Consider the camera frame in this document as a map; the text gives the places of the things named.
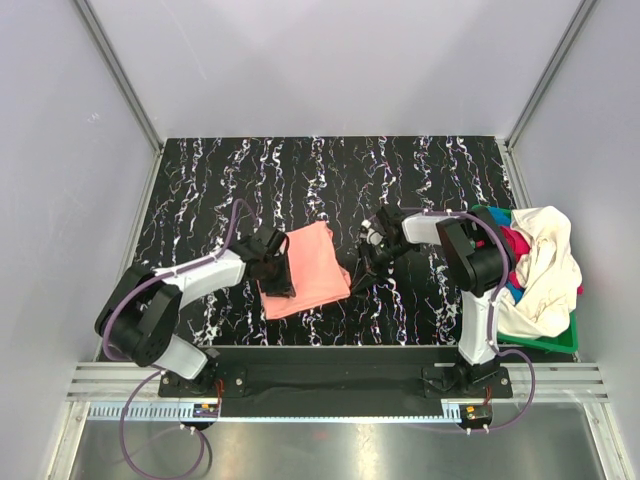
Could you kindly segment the salmon pink t-shirt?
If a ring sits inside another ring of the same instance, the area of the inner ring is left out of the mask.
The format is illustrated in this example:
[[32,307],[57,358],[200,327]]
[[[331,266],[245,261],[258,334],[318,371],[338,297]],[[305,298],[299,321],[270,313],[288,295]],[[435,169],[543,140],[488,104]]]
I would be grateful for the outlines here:
[[351,276],[338,263],[333,232],[326,221],[316,221],[288,232],[287,236],[295,296],[282,298],[261,293],[267,320],[278,320],[350,296]]

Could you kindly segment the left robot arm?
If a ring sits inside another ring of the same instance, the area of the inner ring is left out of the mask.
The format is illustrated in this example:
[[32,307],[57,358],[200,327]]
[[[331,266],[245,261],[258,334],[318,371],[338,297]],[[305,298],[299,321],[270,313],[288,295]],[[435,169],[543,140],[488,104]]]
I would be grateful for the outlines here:
[[174,333],[180,311],[218,290],[254,281],[276,299],[295,296],[288,250],[290,237],[259,227],[198,259],[170,267],[129,267],[95,322],[103,352],[111,360],[156,367],[178,381],[187,395],[215,393],[221,379],[213,354]]

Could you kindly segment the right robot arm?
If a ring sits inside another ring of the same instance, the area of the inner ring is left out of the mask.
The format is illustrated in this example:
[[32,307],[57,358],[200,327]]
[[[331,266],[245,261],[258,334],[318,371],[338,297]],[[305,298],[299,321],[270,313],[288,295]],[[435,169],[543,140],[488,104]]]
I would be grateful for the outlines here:
[[360,294],[391,278],[391,266],[421,245],[443,249],[450,278],[462,293],[458,356],[440,373],[423,373],[425,390],[442,398],[484,396],[500,379],[497,303],[515,254],[486,207],[433,212],[383,205],[359,229],[351,292]]

